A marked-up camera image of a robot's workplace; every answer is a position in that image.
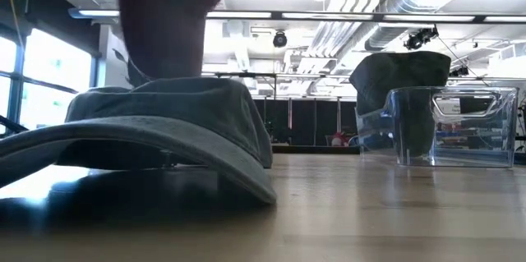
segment wooden table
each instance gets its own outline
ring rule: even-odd
[[[2,261],[526,260],[522,168],[276,155],[271,208],[218,192],[206,171],[75,181],[88,172],[53,167],[0,190]]]

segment cable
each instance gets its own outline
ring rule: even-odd
[[[442,38],[440,36],[437,36],[437,38],[442,42],[442,44],[444,44],[445,48],[447,48],[451,53],[453,53],[453,56],[456,57],[458,60],[460,60],[462,62],[462,60],[460,59],[459,56],[457,56],[456,53],[453,52],[453,50],[451,50],[451,48],[445,44],[444,40],[442,40]],[[486,83],[486,81],[484,81],[483,78],[479,77],[477,74],[475,74],[475,72],[473,72],[473,70],[471,70],[471,68],[469,68],[468,65],[466,65],[464,62],[462,62],[462,65],[464,65],[466,68],[468,68],[468,70],[477,77],[478,80],[482,81],[484,83],[484,85],[486,86],[490,86],[488,83]]]
[[[18,18],[16,17],[15,0],[9,0],[9,2],[11,3],[11,10],[12,10],[12,13],[13,13],[13,21],[15,22],[16,34],[18,35],[18,41],[20,41],[20,46],[22,48],[22,52],[25,53],[24,41],[22,40],[22,35],[20,33],[20,26],[18,25]]]

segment ceiling pipe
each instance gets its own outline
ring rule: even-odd
[[[384,0],[376,11],[389,13],[433,13],[440,10],[449,1],[451,0]],[[363,45],[363,48],[357,49],[381,51],[388,43],[398,38],[406,30],[406,28],[380,27],[376,23],[362,24],[353,34],[351,41],[338,52],[338,59],[343,58],[349,50],[357,48],[358,45]]]

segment plastic bin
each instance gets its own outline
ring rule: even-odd
[[[357,114],[364,160],[404,166],[511,168],[516,88],[411,87]]]

